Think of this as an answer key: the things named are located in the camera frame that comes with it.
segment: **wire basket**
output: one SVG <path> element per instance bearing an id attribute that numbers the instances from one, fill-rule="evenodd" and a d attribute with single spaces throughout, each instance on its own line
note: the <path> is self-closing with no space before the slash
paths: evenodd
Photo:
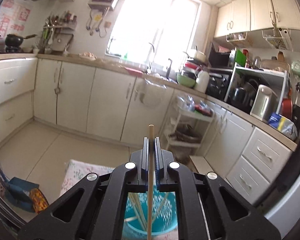
<path id="1" fill-rule="evenodd" d="M 293 51 L 291 31 L 279 28 L 281 37 L 274 36 L 274 29 L 262 30 L 263 38 L 273 49 L 286 49 Z"/>
<path id="2" fill-rule="evenodd" d="M 253 45 L 253 40 L 246 33 L 233 33 L 227 35 L 227 42 L 238 48 L 249 48 Z"/>

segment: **teal bucket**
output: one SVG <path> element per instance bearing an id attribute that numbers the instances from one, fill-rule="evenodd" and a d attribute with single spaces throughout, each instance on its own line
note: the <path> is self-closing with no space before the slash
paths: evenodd
<path id="1" fill-rule="evenodd" d="M 147 212 L 148 212 L 147 192 L 138 193 L 138 195 L 140 198 L 143 214 L 147 220 Z M 154 186 L 152 217 L 155 216 L 155 213 L 158 210 L 159 206 L 161 205 L 165 195 L 166 195 L 165 192 L 157 191 L 156 186 Z M 134 217 L 135 215 L 136 214 L 128 198 L 124 218 Z M 161 211 L 159 212 L 158 217 L 152 224 L 152 236 L 166 234 L 174 230 L 177 226 L 178 226 L 178 218 L 177 218 L 177 208 L 176 208 L 176 196 L 174 192 L 170 192 L 168 194 L 167 199 L 164 202 Z M 122 237 L 127 239 L 147 239 L 147 232 L 142 229 L 139 221 L 136 219 L 124 223 Z"/>

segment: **wall outlet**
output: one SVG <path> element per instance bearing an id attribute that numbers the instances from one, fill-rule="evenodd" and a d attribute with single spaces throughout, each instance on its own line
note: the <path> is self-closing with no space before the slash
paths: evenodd
<path id="1" fill-rule="evenodd" d="M 105 22 L 105 28 L 110 28 L 111 22 Z"/>

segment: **white jug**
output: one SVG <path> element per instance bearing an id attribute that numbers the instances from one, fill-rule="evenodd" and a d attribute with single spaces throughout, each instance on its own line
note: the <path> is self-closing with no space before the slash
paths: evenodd
<path id="1" fill-rule="evenodd" d="M 210 79 L 210 75 L 207 71 L 205 71 L 205 69 L 200 71 L 194 89 L 198 90 L 199 92 L 205 93 L 207 90 L 209 79 Z"/>

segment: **dustpan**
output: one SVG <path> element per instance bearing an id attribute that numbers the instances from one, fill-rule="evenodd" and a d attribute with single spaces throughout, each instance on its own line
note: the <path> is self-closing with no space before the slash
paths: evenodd
<path id="1" fill-rule="evenodd" d="M 34 212 L 33 201 L 29 197 L 29 193 L 34 188 L 39 188 L 39 184 L 35 184 L 17 177 L 8 180 L 0 167 L 0 183 L 5 187 L 5 197 L 14 206 L 28 212 Z"/>

